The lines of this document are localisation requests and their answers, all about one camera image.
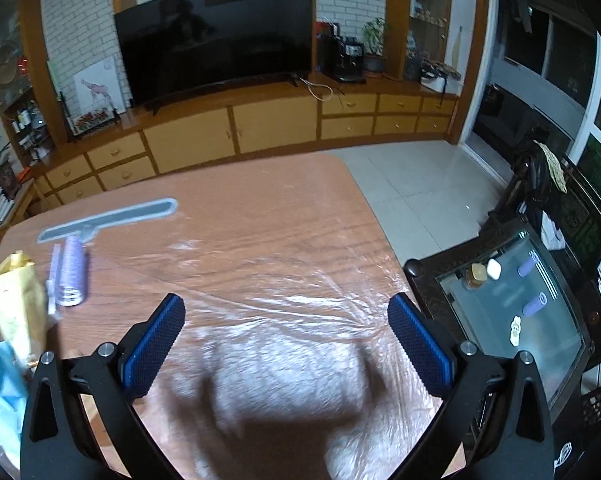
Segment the potted plant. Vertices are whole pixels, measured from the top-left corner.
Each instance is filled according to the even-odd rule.
[[[365,45],[363,73],[367,77],[383,77],[385,72],[383,43],[388,30],[389,25],[382,18],[376,18],[363,25],[363,44]]]
[[[14,170],[9,163],[9,143],[0,148],[0,187],[3,189],[8,200],[16,198],[20,189],[20,182],[17,181]]]

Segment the clear plastic sheet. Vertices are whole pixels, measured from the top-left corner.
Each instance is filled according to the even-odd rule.
[[[386,479],[439,408],[391,332],[401,266],[345,165],[324,154],[140,182],[29,219],[1,252],[41,277],[44,227],[171,196],[165,219],[87,245],[88,300],[67,309],[62,352],[118,341],[168,292],[185,326],[134,407],[186,479]],[[120,468],[102,427],[96,435]],[[450,470],[463,465],[462,453]]]

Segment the glass coffee table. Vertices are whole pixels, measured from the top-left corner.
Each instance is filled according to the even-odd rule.
[[[469,267],[490,260],[500,266],[498,279],[468,285]],[[576,298],[528,225],[514,220],[424,260],[410,260],[404,270],[423,313],[442,322],[456,340],[469,339],[499,357],[532,352],[556,419],[580,384],[590,339]]]

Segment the flat screen tv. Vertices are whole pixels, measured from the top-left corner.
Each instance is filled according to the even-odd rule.
[[[116,28],[136,105],[311,70],[311,0],[152,0]]]

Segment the blue gripper pad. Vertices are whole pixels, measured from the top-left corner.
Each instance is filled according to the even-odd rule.
[[[119,373],[129,402],[147,395],[183,325],[183,299],[168,294],[147,321],[136,323],[122,338]]]
[[[403,292],[389,300],[387,317],[429,394],[446,397],[456,374],[451,335],[438,322],[425,319]]]

